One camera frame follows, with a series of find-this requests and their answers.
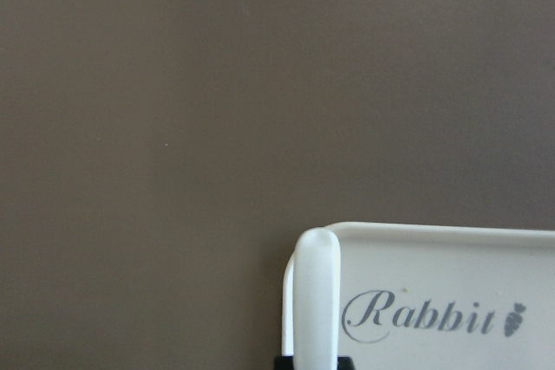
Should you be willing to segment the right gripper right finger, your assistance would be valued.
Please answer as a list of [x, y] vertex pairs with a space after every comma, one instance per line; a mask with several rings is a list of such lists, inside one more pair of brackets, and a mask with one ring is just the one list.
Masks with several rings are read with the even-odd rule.
[[349, 356], [337, 357], [337, 370], [355, 370], [355, 364]]

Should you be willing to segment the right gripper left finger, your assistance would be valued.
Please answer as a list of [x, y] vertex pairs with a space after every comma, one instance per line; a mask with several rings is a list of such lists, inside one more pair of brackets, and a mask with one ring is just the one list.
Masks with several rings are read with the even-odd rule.
[[273, 370], [294, 370], [294, 357], [292, 355], [276, 356], [273, 360]]

